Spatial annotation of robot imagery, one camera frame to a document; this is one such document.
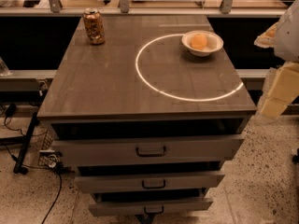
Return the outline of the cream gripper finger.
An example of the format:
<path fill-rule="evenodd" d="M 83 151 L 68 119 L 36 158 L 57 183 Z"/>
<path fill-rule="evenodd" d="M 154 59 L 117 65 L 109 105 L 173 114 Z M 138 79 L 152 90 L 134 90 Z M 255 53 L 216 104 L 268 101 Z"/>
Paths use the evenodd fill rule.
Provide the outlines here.
<path fill-rule="evenodd" d="M 254 40 L 254 45 L 263 49 L 273 48 L 277 26 L 278 24 L 274 23 L 265 32 L 258 35 Z"/>
<path fill-rule="evenodd" d="M 277 71 L 266 94 L 260 114 L 268 119 L 279 117 L 299 96 L 299 63 L 285 62 Z"/>

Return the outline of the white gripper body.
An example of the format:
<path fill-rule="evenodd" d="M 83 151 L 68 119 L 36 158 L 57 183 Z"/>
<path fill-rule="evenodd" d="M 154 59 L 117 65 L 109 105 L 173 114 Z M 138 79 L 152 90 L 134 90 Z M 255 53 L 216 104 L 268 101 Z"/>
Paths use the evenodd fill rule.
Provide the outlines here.
<path fill-rule="evenodd" d="M 278 21 L 274 53 L 284 61 L 299 62 L 299 0 Z"/>

